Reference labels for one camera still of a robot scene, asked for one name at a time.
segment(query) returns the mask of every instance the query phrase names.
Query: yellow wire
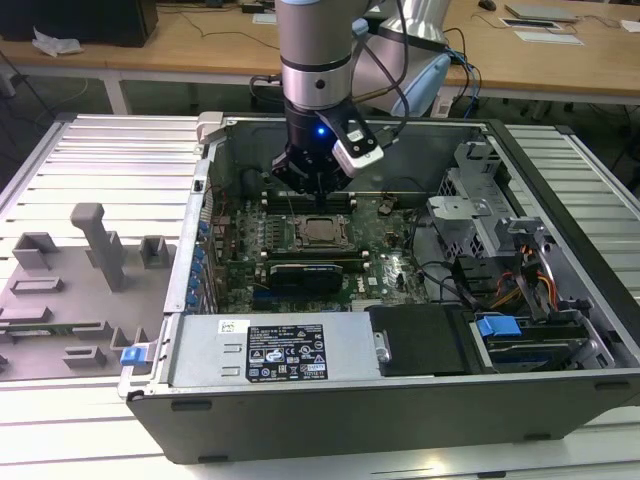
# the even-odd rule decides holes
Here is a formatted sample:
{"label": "yellow wire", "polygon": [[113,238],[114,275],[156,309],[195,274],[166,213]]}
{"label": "yellow wire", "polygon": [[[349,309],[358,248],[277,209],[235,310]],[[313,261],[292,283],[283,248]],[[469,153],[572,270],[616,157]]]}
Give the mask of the yellow wire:
{"label": "yellow wire", "polygon": [[538,277],[538,280],[542,280],[544,282],[544,284],[547,286],[547,292],[549,292],[549,305],[551,305],[552,307],[555,307],[555,303],[553,301],[553,298],[551,297],[551,292],[553,292],[553,289],[551,288],[551,282],[546,278],[546,277]]}
{"label": "yellow wire", "polygon": [[496,307],[499,307],[501,305],[504,305],[505,303],[507,303],[510,300],[512,300],[513,298],[515,298],[519,293],[520,293],[520,289],[519,288],[512,290],[511,293],[508,293],[505,297],[501,298],[496,303],[491,305],[491,308],[496,308]]}

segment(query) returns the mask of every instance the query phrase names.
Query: white paper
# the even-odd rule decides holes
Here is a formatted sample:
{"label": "white paper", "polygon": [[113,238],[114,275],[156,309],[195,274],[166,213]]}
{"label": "white paper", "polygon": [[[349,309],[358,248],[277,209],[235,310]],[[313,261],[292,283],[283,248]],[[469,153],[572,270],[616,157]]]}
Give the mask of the white paper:
{"label": "white paper", "polygon": [[31,42],[33,46],[52,57],[84,52],[84,49],[80,46],[80,42],[75,38],[58,39],[49,37],[37,31],[35,27],[33,33],[36,35],[35,40]]}
{"label": "white paper", "polygon": [[556,35],[541,32],[514,32],[525,42],[560,43],[562,45],[584,45],[573,35]]}
{"label": "white paper", "polygon": [[250,320],[220,320],[218,333],[247,333]]}
{"label": "white paper", "polygon": [[277,22],[275,13],[254,13],[253,23],[262,25],[275,25]]}
{"label": "white paper", "polygon": [[620,25],[627,32],[638,33],[640,32],[640,22],[632,22],[630,20],[620,20]]}

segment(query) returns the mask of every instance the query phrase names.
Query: motherboard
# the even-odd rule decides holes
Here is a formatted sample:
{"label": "motherboard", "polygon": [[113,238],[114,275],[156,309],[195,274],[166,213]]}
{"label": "motherboard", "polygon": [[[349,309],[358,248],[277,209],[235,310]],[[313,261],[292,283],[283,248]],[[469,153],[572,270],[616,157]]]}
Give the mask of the motherboard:
{"label": "motherboard", "polygon": [[413,207],[338,195],[326,211],[285,193],[225,203],[213,216],[220,313],[363,311],[429,301],[411,255]]}

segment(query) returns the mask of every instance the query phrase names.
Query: power supply label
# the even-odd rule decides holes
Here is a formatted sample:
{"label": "power supply label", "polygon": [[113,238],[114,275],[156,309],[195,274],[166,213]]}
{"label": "power supply label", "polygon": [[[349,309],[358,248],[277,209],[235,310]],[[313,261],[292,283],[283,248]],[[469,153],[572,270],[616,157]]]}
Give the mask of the power supply label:
{"label": "power supply label", "polygon": [[249,327],[246,372],[252,383],[326,380],[322,325]]}

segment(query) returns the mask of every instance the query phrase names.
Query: laptop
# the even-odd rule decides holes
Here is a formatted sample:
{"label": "laptop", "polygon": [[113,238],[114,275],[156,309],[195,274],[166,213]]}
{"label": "laptop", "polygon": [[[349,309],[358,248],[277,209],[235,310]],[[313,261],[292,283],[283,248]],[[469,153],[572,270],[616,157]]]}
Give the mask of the laptop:
{"label": "laptop", "polygon": [[525,20],[551,20],[575,23],[579,19],[564,8],[539,7],[537,5],[505,5],[505,8],[517,18]]}

